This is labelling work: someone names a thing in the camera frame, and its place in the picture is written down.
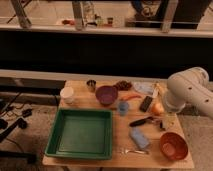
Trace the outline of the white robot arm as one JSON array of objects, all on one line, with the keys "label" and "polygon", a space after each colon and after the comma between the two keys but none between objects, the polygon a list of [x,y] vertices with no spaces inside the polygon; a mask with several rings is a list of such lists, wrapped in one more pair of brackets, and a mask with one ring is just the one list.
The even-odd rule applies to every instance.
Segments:
[{"label": "white robot arm", "polygon": [[174,73],[167,79],[167,90],[162,97],[164,129],[173,126],[175,114],[181,112],[187,103],[213,119],[213,92],[207,88],[208,82],[209,75],[201,67]]}]

